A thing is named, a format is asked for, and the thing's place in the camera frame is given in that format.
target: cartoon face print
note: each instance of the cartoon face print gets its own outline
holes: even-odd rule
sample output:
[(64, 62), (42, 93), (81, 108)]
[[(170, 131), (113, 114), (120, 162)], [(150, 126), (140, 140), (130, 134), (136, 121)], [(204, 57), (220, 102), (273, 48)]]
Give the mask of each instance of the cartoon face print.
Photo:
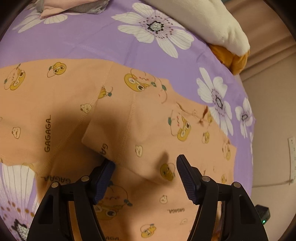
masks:
[(91, 104), (81, 104), (80, 110), (82, 110), (84, 113), (88, 114), (91, 111)]
[(136, 92), (142, 92), (149, 87), (150, 91), (157, 94), (156, 97), (159, 98), (162, 104), (168, 98), (167, 88), (162, 84), (161, 80), (143, 71), (131, 69), (131, 72), (124, 76), (124, 82)]
[(47, 77), (53, 77), (55, 75), (61, 75), (65, 73), (67, 66), (61, 62), (55, 63), (53, 66), (49, 67)]
[(136, 92), (141, 92), (150, 86), (147, 83), (139, 82), (138, 78), (133, 74), (126, 74), (124, 76), (124, 82), (127, 84), (129, 88)]
[(227, 179), (226, 179), (225, 175), (223, 174), (221, 176), (221, 183), (225, 184), (226, 182), (227, 182)]
[(226, 142), (223, 143), (222, 152), (223, 152), (224, 158), (229, 161), (231, 158), (231, 151), (228, 143)]
[(185, 223), (187, 223), (187, 219), (186, 218), (181, 221), (180, 225), (183, 225)]
[(162, 197), (159, 199), (159, 202), (160, 202), (161, 204), (167, 204), (167, 202), (168, 202), (168, 197), (167, 197), (167, 195), (162, 195)]
[(162, 164), (160, 174), (164, 179), (172, 181), (175, 177), (175, 165), (173, 163)]
[(105, 97), (105, 96), (109, 96), (109, 97), (111, 97), (111, 96), (112, 96), (112, 91), (113, 91), (113, 87), (111, 87), (110, 92), (107, 92), (106, 89), (105, 89), (105, 87), (103, 86), (103, 87), (101, 88), (101, 91), (100, 91), (100, 94), (99, 94), (99, 96), (98, 96), (98, 99), (102, 99), (102, 98)]
[(177, 111), (172, 110), (168, 118), (171, 134), (177, 136), (178, 140), (186, 141), (191, 131), (190, 123)]
[(142, 238), (149, 238), (151, 237), (156, 230), (154, 224), (145, 224), (141, 227), (141, 236)]
[(210, 141), (210, 134), (207, 131), (207, 132), (203, 133), (203, 135), (202, 135), (202, 143), (207, 144), (207, 143), (209, 143), (209, 141)]
[(133, 206), (128, 200), (124, 188), (114, 185), (111, 181), (107, 187), (104, 198), (94, 207), (99, 220), (111, 220), (125, 205)]
[(13, 69), (8, 77), (4, 80), (4, 89), (16, 90), (24, 81), (26, 73), (19, 67), (20, 64), (15, 69)]
[(19, 127), (14, 127), (14, 128), (12, 128), (11, 133), (13, 134), (13, 136), (14, 136), (16, 139), (19, 139), (19, 137), (20, 137), (20, 128), (19, 128)]
[(143, 147), (141, 145), (136, 145), (135, 152), (137, 153), (137, 157), (141, 157), (143, 155)]

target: blue gripper pad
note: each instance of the blue gripper pad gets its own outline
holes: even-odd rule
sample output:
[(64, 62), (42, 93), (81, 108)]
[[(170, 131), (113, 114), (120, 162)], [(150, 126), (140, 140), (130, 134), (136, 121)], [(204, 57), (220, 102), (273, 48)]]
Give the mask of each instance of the blue gripper pad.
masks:
[(193, 168), (190, 166), (184, 155), (179, 155), (177, 157), (176, 165), (188, 199), (194, 204), (197, 204), (197, 190), (199, 189), (199, 186), (197, 186), (194, 178), (192, 177), (191, 173), (194, 173)]
[(103, 199), (114, 170), (115, 163), (112, 161), (108, 161), (103, 167), (99, 180), (96, 183), (95, 203)]

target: black clamp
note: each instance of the black clamp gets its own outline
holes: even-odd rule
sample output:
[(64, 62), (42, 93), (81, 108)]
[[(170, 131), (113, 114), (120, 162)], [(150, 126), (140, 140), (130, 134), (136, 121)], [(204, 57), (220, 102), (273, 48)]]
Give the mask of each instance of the black clamp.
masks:
[[(178, 156), (176, 164), (188, 198), (199, 205), (187, 241), (211, 240), (218, 201), (223, 201), (220, 241), (268, 241), (260, 217), (240, 183), (216, 183), (191, 167), (184, 155)], [(74, 241), (69, 201), (74, 201), (82, 240), (106, 241), (93, 205), (103, 199), (114, 169), (115, 164), (106, 159), (75, 183), (52, 183), (36, 212), (27, 241)]]

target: curtain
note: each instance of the curtain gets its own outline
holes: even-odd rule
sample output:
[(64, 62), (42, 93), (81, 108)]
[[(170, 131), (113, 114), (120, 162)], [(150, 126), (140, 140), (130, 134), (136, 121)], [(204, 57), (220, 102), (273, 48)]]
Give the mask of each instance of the curtain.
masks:
[(263, 0), (225, 3), (250, 43), (250, 56), (241, 72), (242, 81), (296, 53), (296, 42), (280, 17)]

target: metal screw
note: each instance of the metal screw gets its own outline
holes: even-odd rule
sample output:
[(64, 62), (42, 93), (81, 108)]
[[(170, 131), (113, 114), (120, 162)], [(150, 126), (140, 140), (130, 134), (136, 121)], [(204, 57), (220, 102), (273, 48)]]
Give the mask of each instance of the metal screw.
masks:
[(83, 182), (87, 182), (88, 180), (89, 180), (89, 176), (83, 176), (81, 178), (81, 181), (83, 181)]
[(202, 180), (205, 182), (209, 182), (211, 179), (208, 176), (203, 176)]
[(57, 183), (57, 182), (52, 183), (52, 188), (56, 188), (58, 185), (59, 185), (59, 183)]
[(240, 187), (241, 187), (241, 184), (238, 183), (238, 182), (234, 182), (234, 183), (233, 183), (233, 186), (235, 186), (236, 188), (240, 188)]

